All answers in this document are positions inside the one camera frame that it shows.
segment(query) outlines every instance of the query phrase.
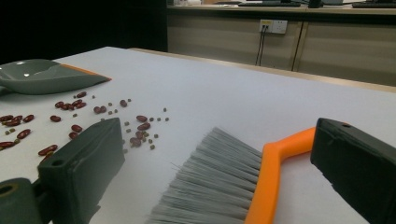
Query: dark background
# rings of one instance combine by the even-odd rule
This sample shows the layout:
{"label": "dark background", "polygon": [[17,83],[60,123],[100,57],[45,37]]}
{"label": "dark background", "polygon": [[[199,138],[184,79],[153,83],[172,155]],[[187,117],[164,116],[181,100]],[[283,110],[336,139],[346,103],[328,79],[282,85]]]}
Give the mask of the dark background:
{"label": "dark background", "polygon": [[166,0],[0,1],[0,64],[106,46],[167,51]]}

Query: brush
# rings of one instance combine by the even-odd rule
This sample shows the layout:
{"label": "brush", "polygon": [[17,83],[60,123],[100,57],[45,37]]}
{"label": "brush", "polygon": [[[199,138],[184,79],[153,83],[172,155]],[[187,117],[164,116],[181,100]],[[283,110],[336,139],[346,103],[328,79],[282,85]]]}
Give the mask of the brush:
{"label": "brush", "polygon": [[315,128],[264,145],[263,153],[214,128],[177,172],[147,224],[270,224],[280,163],[310,151]]}

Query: orange handle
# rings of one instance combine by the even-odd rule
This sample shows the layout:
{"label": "orange handle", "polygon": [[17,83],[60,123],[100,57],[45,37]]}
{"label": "orange handle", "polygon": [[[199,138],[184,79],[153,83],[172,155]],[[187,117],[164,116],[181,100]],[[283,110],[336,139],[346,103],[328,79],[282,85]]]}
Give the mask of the orange handle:
{"label": "orange handle", "polygon": [[280,182],[280,163],[312,149],[315,128],[264,145],[259,181],[247,212],[245,224],[273,223]]}

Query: white table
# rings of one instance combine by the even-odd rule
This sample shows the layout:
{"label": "white table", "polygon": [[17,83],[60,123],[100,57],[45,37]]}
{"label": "white table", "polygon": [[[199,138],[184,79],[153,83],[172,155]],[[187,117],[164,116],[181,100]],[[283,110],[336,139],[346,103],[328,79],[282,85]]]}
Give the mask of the white table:
{"label": "white table", "polygon": [[[145,144],[125,155],[126,162],[105,193],[100,202],[102,208],[91,224],[143,223],[173,179],[177,166],[215,126],[261,150],[265,142],[315,126],[318,118],[328,118],[346,121],[396,146],[396,94],[389,91],[128,49],[103,48],[56,62],[92,70],[113,80],[87,88],[88,96],[83,99],[88,105],[75,112],[61,111],[54,104],[61,100],[73,102],[73,95],[80,91],[0,96],[1,115],[36,115],[31,123],[17,127],[18,131],[32,129],[31,135],[0,152],[0,181],[20,176],[36,180],[36,166],[41,161],[37,151],[51,144],[60,147],[66,144],[72,124],[86,128],[100,118],[119,117],[122,123],[131,123],[127,127],[122,125],[123,138],[128,141],[137,126],[136,115],[170,118],[167,122],[154,122],[150,129],[151,134],[160,135],[154,139],[156,149],[150,150]],[[128,98],[133,101],[121,108],[119,101]],[[107,108],[117,108],[119,113],[93,114],[94,106],[109,102],[113,106]],[[72,118],[74,113],[78,113],[76,118]],[[50,115],[59,115],[63,121],[50,122]],[[16,134],[6,136],[6,128],[1,129],[0,141],[15,138]],[[366,221],[332,189],[305,154],[283,165],[275,223]]]}

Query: power socket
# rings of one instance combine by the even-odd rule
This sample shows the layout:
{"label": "power socket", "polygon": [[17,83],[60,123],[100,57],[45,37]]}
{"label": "power socket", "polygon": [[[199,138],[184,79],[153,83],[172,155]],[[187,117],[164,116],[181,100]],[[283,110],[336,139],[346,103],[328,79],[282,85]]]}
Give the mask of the power socket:
{"label": "power socket", "polygon": [[287,21],[272,21],[272,20],[260,20],[259,32],[262,31],[263,27],[267,26],[265,33],[272,34],[285,34],[288,28]]}

